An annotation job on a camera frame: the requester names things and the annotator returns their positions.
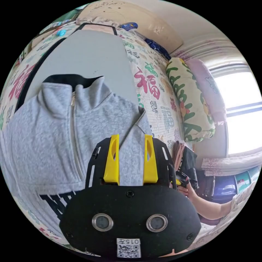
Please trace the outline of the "person's left hand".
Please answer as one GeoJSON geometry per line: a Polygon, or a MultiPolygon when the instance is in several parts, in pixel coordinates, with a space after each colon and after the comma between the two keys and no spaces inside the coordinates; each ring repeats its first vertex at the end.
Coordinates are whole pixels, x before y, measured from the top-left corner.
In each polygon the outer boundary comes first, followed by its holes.
{"type": "Polygon", "coordinates": [[[169,257],[169,256],[174,256],[174,255],[182,254],[182,253],[185,253],[185,252],[188,252],[188,250],[185,249],[185,250],[183,250],[183,251],[181,251],[181,252],[175,253],[175,251],[174,251],[174,249],[173,249],[171,253],[166,254],[166,255],[163,255],[163,256],[160,256],[160,257],[169,257]]]}

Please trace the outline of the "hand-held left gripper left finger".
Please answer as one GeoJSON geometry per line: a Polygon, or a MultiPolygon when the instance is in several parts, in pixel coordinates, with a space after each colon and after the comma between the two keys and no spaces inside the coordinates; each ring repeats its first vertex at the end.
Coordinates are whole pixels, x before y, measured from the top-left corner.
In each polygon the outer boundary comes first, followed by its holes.
{"type": "Polygon", "coordinates": [[[118,134],[112,135],[110,138],[103,179],[106,183],[120,185],[118,134]]]}

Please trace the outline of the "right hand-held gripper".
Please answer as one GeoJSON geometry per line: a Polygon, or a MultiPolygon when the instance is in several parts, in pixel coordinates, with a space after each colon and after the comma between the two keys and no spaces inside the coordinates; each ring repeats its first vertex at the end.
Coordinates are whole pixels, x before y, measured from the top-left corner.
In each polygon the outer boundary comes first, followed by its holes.
{"type": "Polygon", "coordinates": [[[195,168],[190,168],[176,175],[176,186],[187,187],[189,182],[194,190],[199,188],[195,168]]]}

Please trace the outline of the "person's right hand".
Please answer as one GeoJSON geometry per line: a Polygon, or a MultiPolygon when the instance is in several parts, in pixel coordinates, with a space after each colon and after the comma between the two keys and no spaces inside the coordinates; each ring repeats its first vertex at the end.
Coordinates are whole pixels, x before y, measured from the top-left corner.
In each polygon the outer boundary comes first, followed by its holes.
{"type": "Polygon", "coordinates": [[[197,199],[197,194],[192,188],[190,182],[186,185],[186,187],[178,186],[177,190],[185,195],[192,203],[197,199]]]}

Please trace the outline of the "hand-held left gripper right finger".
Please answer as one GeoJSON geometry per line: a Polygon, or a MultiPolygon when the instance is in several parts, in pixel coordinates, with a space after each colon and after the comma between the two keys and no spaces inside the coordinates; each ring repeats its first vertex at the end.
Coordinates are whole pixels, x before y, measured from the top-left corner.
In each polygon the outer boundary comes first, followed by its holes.
{"type": "Polygon", "coordinates": [[[157,181],[158,173],[153,138],[151,135],[145,135],[143,185],[155,184],[157,181]]]}

